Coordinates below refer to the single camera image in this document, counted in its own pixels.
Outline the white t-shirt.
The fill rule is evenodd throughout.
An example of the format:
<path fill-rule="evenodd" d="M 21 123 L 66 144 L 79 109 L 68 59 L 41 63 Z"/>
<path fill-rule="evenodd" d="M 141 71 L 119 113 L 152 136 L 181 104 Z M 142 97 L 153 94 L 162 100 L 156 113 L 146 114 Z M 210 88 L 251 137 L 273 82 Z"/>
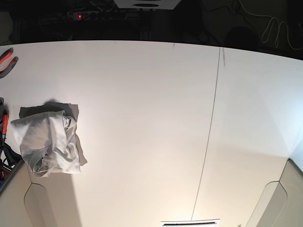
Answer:
<path fill-rule="evenodd" d="M 24 162 L 34 177 L 80 173 L 77 122 L 65 111 L 37 113 L 10 123 Z"/>

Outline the white monitor stand base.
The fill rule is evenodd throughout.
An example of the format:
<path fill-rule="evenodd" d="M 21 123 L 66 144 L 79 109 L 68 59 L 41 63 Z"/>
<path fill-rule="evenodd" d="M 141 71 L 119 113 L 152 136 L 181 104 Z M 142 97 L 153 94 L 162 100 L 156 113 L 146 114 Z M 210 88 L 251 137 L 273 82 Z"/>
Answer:
<path fill-rule="evenodd" d="M 114 0 L 120 9 L 173 10 L 181 0 Z"/>

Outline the tool bin at left edge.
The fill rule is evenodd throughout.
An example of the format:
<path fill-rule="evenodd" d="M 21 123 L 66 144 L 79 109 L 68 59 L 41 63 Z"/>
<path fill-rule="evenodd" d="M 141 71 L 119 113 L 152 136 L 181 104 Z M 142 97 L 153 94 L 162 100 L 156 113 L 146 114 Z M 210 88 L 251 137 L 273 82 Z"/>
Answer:
<path fill-rule="evenodd" d="M 0 98 L 0 193 L 8 187 L 24 163 L 20 154 L 17 154 L 6 143 L 9 112 L 4 105 L 4 98 Z"/>

